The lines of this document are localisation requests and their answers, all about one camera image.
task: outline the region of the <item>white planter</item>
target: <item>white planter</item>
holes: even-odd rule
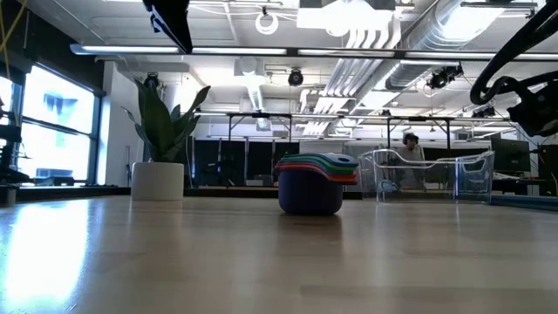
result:
[[[132,171],[132,200],[181,201],[184,165],[167,162],[136,162]]]

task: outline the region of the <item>monitor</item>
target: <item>monitor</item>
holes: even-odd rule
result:
[[[530,172],[529,143],[523,140],[490,139],[495,152],[494,171]]]

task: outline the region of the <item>snake plant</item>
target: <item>snake plant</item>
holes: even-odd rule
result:
[[[146,87],[135,81],[138,87],[138,105],[141,124],[136,122],[133,114],[122,107],[135,125],[139,137],[146,143],[154,162],[174,162],[176,154],[183,149],[188,137],[195,129],[200,116],[194,117],[194,111],[206,99],[209,88],[202,88],[188,111],[180,115],[180,105],[171,112],[159,98],[155,87]]]

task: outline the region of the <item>potted plant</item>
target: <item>potted plant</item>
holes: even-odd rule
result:
[[[180,115],[180,105],[170,113],[161,101],[156,87],[138,87],[141,124],[126,110],[139,137],[146,143],[150,162],[136,162],[132,170],[132,199],[135,201],[179,201],[184,195],[184,165],[175,163],[186,138],[194,131],[198,117],[194,111],[206,99],[209,88],[202,88],[188,111]]]

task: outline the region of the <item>desk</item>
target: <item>desk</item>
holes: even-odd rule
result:
[[[492,180],[492,190],[502,191],[503,193],[514,192],[516,195],[527,195],[527,186],[540,186],[546,183],[547,181],[542,179],[495,179]]]

